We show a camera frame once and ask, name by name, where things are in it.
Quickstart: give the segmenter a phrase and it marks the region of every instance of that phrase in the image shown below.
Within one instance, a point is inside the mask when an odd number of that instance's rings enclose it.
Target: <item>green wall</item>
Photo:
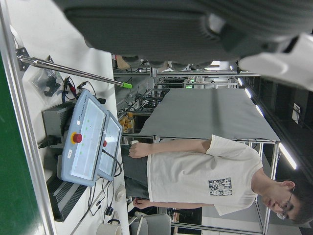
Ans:
[[[43,223],[1,56],[0,82],[0,234],[41,234]]]

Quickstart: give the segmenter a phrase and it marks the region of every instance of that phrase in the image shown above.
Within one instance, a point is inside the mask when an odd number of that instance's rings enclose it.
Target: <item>gray pants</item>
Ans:
[[[129,145],[121,145],[126,196],[149,199],[147,181],[148,157],[131,158],[128,156],[129,149]]]

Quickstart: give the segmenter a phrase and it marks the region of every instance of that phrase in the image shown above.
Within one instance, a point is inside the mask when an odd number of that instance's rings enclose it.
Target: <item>red emergency stop button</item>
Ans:
[[[83,137],[81,134],[75,134],[73,135],[73,142],[74,143],[80,143],[83,140]]]

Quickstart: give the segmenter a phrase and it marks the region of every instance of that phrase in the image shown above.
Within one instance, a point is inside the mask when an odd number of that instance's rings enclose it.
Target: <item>white cup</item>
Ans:
[[[117,224],[100,224],[96,235],[122,235],[121,226]]]

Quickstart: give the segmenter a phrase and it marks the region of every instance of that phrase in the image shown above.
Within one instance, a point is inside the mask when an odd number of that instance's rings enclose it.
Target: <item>gray backdrop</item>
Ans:
[[[280,141],[244,89],[171,89],[139,134]]]

